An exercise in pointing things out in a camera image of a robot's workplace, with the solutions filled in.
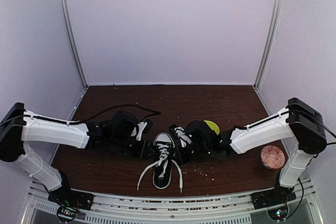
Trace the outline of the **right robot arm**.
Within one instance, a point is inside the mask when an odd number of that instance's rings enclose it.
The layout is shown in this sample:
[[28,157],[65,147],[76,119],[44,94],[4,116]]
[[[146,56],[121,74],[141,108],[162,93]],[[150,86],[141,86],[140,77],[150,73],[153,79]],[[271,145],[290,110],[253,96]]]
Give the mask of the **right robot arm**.
[[181,142],[182,161],[192,152],[224,161],[277,140],[292,140],[294,148],[280,170],[277,186],[269,192],[274,204],[289,196],[289,188],[327,147],[321,113],[298,98],[289,99],[284,108],[271,116],[222,133],[204,120],[192,121],[185,127],[172,125],[170,132]]

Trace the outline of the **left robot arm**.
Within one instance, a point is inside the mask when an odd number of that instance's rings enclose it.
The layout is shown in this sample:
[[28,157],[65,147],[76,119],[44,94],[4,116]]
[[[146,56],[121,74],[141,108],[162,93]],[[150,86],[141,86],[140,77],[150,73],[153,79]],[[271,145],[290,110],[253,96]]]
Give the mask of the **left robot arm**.
[[1,121],[1,160],[17,164],[30,177],[40,181],[64,205],[76,197],[66,175],[48,165],[34,151],[38,143],[72,146],[91,151],[117,148],[145,155],[150,147],[143,137],[153,126],[149,116],[138,120],[132,113],[119,110],[111,119],[95,122],[95,116],[82,121],[50,118],[15,103]]

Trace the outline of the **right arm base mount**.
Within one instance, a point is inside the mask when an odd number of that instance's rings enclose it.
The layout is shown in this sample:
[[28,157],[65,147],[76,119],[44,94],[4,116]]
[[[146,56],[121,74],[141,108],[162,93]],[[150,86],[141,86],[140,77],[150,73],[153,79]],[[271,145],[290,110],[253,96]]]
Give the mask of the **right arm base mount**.
[[288,203],[296,198],[293,188],[281,186],[251,194],[254,209],[266,208],[273,221],[284,221],[289,217]]

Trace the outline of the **black white canvas sneaker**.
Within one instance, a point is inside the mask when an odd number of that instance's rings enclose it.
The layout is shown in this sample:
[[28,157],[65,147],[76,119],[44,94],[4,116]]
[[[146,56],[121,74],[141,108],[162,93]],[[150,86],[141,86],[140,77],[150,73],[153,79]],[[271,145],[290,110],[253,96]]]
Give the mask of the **black white canvas sneaker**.
[[171,160],[175,143],[167,133],[160,133],[154,140],[155,169],[153,184],[157,189],[165,189],[170,185],[173,162]]

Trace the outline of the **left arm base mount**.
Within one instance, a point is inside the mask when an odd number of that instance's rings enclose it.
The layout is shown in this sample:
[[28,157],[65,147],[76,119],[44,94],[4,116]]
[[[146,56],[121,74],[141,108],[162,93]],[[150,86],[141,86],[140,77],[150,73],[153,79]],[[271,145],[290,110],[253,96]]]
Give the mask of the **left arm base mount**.
[[47,193],[48,200],[59,206],[56,210],[56,216],[63,223],[74,221],[82,210],[90,210],[94,199],[93,194],[75,190],[70,190],[68,194],[60,194],[55,191],[47,191]]

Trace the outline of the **white shoelace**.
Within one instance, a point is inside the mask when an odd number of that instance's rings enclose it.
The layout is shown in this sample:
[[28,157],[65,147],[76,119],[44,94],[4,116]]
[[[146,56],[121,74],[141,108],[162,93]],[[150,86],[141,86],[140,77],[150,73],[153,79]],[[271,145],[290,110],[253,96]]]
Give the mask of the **white shoelace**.
[[141,181],[144,175],[149,171],[151,168],[154,168],[154,174],[152,178],[152,182],[155,188],[157,189],[166,189],[169,187],[172,177],[172,168],[173,165],[177,168],[179,174],[179,189],[180,193],[183,192],[183,174],[179,164],[171,158],[171,151],[174,150],[174,144],[171,143],[164,143],[162,141],[156,142],[154,144],[156,147],[158,158],[155,162],[148,165],[140,174],[138,183],[137,183],[137,190],[140,189]]

